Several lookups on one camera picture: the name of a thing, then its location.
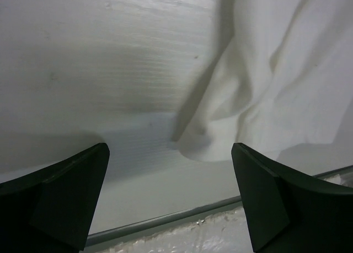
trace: white wooden surface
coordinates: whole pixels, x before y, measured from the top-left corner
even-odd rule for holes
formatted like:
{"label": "white wooden surface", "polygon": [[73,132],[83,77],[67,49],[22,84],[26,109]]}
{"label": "white wooden surface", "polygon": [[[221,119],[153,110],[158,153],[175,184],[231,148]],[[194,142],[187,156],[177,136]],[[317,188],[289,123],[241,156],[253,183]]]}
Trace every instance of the white wooden surface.
{"label": "white wooden surface", "polygon": [[[233,34],[232,3],[0,0],[0,180],[107,142],[90,233],[238,195],[231,162],[194,162],[170,142]],[[349,120],[335,147],[280,161],[311,174],[350,165]]]}

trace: wrinkled fabric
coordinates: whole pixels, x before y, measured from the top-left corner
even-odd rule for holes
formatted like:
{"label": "wrinkled fabric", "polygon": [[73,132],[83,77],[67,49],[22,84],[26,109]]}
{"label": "wrinkled fabric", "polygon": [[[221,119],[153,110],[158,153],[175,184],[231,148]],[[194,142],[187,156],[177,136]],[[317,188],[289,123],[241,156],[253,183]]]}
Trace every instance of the wrinkled fabric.
{"label": "wrinkled fabric", "polygon": [[243,142],[275,159],[300,143],[331,143],[353,95],[352,2],[235,0],[235,36],[180,152],[229,160]]}

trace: towel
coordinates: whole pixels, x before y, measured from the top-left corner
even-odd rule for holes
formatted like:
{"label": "towel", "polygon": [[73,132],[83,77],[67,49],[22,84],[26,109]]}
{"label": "towel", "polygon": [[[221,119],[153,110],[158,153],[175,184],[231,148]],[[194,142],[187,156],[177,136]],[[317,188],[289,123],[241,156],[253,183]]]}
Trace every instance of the towel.
{"label": "towel", "polygon": [[353,0],[235,0],[234,37],[177,142],[194,160],[234,142],[276,159],[331,143],[353,95]]}

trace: black object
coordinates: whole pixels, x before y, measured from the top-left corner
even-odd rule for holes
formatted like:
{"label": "black object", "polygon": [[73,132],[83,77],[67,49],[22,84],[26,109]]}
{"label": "black object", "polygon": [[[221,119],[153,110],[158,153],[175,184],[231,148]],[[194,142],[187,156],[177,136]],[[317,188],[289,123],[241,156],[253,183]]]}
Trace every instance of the black object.
{"label": "black object", "polygon": [[254,252],[353,251],[353,189],[308,176],[244,144],[232,149]]}
{"label": "black object", "polygon": [[83,250],[108,160],[101,143],[0,184],[0,252]]}

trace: gray edge trim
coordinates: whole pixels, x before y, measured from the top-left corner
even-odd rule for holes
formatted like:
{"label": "gray edge trim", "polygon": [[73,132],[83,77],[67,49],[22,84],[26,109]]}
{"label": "gray edge trim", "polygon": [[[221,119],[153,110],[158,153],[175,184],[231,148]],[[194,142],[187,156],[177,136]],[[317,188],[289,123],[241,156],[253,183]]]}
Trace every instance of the gray edge trim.
{"label": "gray edge trim", "polygon": [[[349,173],[352,171],[353,171],[353,165],[347,166],[347,167],[341,168],[341,169],[332,170],[332,171],[329,171],[326,173],[321,173],[321,174],[316,175],[315,177],[317,177],[319,179],[325,179],[328,177],[335,176],[337,174],[346,174],[346,173]],[[242,205],[241,204],[241,197],[237,196],[237,197],[232,197],[232,198],[229,198],[226,200],[218,201],[218,202],[215,202],[212,204],[208,204],[205,206],[201,206],[201,207],[197,207],[197,208],[193,208],[193,209],[188,209],[188,210],[180,211],[180,212],[176,212],[176,213],[167,214],[165,216],[152,218],[152,219],[141,221],[138,223],[124,225],[122,227],[118,227],[118,228],[114,228],[114,229],[110,229],[107,231],[103,231],[103,232],[89,235],[87,238],[86,247],[97,245],[100,243],[104,243],[109,240],[122,238],[123,236],[129,236],[134,233],[138,233],[141,231],[145,231],[147,229],[159,227],[159,226],[166,225],[166,224],[172,224],[172,225],[170,225],[170,227],[175,227],[177,225],[182,224],[182,223],[180,223],[180,220],[182,220],[182,219],[186,220],[186,218],[197,217],[198,215],[205,214],[207,212],[209,212],[208,215],[218,213],[218,212],[225,212],[225,211],[229,211],[230,209],[235,209],[241,205]]]}

